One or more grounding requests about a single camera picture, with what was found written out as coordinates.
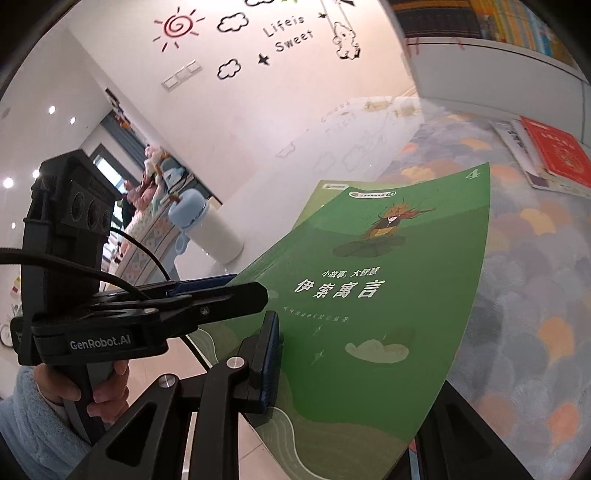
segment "number 4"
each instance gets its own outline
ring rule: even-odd
[[[480,176],[480,174],[478,173],[478,169],[476,168],[475,170],[472,170],[466,178],[467,179],[475,179],[475,178],[478,178],[479,176]]]

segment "human hand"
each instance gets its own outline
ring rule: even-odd
[[[105,423],[114,423],[129,408],[128,363],[127,360],[113,363],[113,374],[93,392],[94,402],[86,409],[89,416],[100,417]],[[63,404],[63,400],[80,400],[80,389],[76,384],[48,365],[35,367],[33,377],[41,394],[56,405]]]

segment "light switch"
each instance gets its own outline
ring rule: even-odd
[[[183,67],[177,73],[174,74],[176,78],[178,78],[181,82],[185,81],[187,78],[191,76],[191,72],[186,68]]]
[[[170,78],[166,79],[165,81],[162,82],[162,85],[164,86],[164,88],[166,88],[167,90],[170,90],[171,88],[173,88],[176,84],[178,84],[179,81],[177,80],[177,78],[173,75]]]
[[[191,73],[195,73],[195,72],[198,72],[199,70],[201,70],[201,65],[197,63],[197,60],[193,60],[191,63],[189,63],[187,65],[187,69]]]

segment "book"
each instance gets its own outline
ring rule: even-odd
[[[591,199],[591,190],[587,187],[552,175],[545,169],[536,146],[521,121],[492,121],[491,124],[513,153],[515,160],[524,171],[525,178],[533,188]]]
[[[284,336],[277,400],[251,421],[292,479],[382,480],[433,405],[466,328],[489,166],[401,188],[326,183],[307,218],[233,280],[267,288]],[[203,325],[191,338],[215,363],[262,318]]]
[[[575,137],[529,118],[521,123],[550,174],[591,189],[591,161]]]

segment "white cylinder container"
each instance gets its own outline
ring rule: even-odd
[[[197,190],[188,189],[179,198],[178,203],[173,203],[168,210],[170,221],[181,230],[177,253],[181,255],[191,239],[221,264],[234,260],[242,251],[244,241],[232,227]]]

